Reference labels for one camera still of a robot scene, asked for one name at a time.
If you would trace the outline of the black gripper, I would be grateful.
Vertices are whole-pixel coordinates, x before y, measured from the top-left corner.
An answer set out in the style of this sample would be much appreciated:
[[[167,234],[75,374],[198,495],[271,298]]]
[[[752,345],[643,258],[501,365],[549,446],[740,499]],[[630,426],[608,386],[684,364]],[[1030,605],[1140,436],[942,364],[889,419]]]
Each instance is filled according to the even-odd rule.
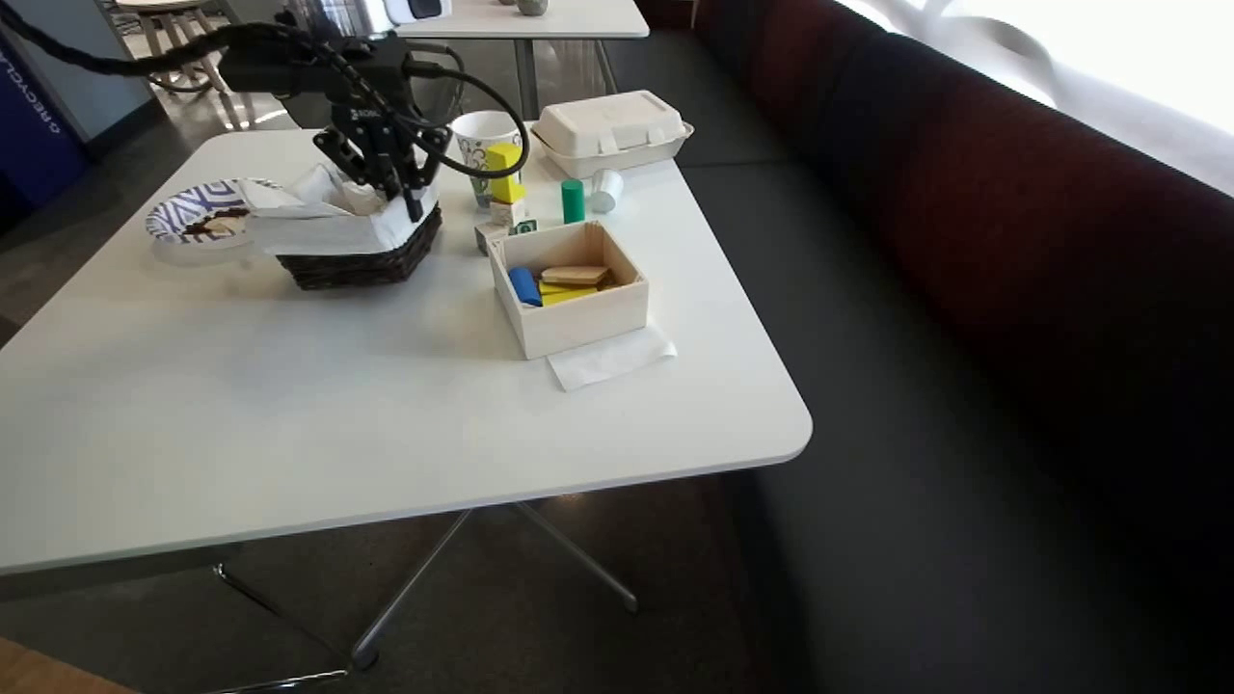
[[[446,154],[445,117],[454,108],[446,71],[319,71],[308,90],[329,102],[311,145],[365,195],[400,193],[409,221]]]

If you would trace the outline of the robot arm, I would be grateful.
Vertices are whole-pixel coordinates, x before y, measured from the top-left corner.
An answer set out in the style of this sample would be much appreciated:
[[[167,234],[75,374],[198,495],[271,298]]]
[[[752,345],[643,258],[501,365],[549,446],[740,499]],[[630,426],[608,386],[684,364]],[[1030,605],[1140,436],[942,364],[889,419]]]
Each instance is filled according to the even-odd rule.
[[[215,54],[220,77],[235,91],[319,95],[329,122],[311,136],[311,145],[380,199],[416,208],[416,193],[433,186],[446,154],[446,129],[411,95],[411,77],[445,77],[445,66],[416,63],[398,37],[346,31],[319,0],[289,0],[262,25],[227,25],[148,58],[71,45],[13,0],[0,0],[0,25],[42,54],[105,77],[173,72]]]

